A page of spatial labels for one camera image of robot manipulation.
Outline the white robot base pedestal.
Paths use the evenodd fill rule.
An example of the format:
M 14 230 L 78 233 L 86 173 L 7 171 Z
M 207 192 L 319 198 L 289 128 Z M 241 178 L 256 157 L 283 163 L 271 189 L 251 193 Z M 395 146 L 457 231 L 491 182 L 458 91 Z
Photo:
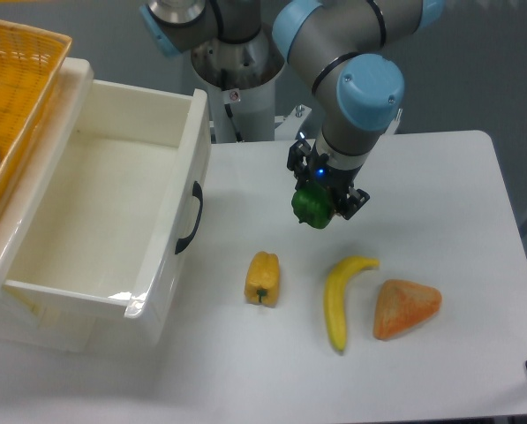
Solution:
M 191 52 L 192 68 L 207 90 L 217 143 L 275 137 L 275 83 L 285 66 L 270 26 L 241 44 L 212 39 Z

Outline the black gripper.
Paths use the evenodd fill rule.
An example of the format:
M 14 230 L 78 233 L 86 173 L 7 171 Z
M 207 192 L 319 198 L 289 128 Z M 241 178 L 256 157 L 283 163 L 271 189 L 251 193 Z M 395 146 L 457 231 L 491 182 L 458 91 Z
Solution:
M 311 149 L 306 139 L 296 140 L 289 148 L 287 169 L 297 186 L 315 183 L 331 192 L 333 216 L 350 220 L 369 200 L 370 195 L 354 187 L 363 164 L 339 164 L 336 156 Z

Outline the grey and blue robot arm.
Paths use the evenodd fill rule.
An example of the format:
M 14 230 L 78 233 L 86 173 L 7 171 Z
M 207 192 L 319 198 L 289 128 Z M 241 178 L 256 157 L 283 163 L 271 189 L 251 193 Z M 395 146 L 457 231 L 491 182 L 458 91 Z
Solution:
M 300 223 L 352 218 L 369 199 L 354 185 L 404 94 L 399 68 L 380 55 L 389 42 L 430 26 L 442 1 L 290 1 L 265 26 L 258 1 L 149 1 L 140 15 L 167 57 L 189 53 L 195 73 L 221 103 L 221 118 L 248 138 L 238 108 L 249 91 L 291 68 L 325 111 L 313 144 L 298 136 L 287 166 Z

